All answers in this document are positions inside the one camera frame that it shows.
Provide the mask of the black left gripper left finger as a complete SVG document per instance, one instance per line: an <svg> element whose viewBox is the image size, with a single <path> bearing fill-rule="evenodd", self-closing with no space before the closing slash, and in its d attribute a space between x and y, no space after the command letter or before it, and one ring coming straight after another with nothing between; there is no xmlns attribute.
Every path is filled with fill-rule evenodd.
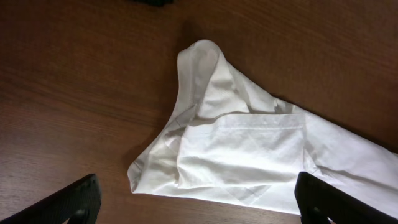
<svg viewBox="0 0 398 224"><path fill-rule="evenodd" d="M43 200L1 220L1 224L95 224L101 190L95 174L88 174Z"/></svg>

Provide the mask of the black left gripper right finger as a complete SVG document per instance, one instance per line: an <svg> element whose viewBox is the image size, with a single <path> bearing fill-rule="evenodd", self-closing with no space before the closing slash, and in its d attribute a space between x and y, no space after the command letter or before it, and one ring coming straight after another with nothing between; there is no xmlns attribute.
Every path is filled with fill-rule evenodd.
<svg viewBox="0 0 398 224"><path fill-rule="evenodd" d="M397 224L397 219L300 172L294 190L302 224Z"/></svg>

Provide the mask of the white polo shirt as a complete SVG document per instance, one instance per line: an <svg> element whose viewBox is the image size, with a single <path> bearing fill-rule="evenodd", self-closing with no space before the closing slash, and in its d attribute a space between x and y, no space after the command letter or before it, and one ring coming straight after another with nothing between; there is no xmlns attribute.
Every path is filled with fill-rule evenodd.
<svg viewBox="0 0 398 224"><path fill-rule="evenodd" d="M270 95L212 41L181 51L177 68L171 117L129 166L132 193L298 214L305 171L397 216L395 154Z"/></svg>

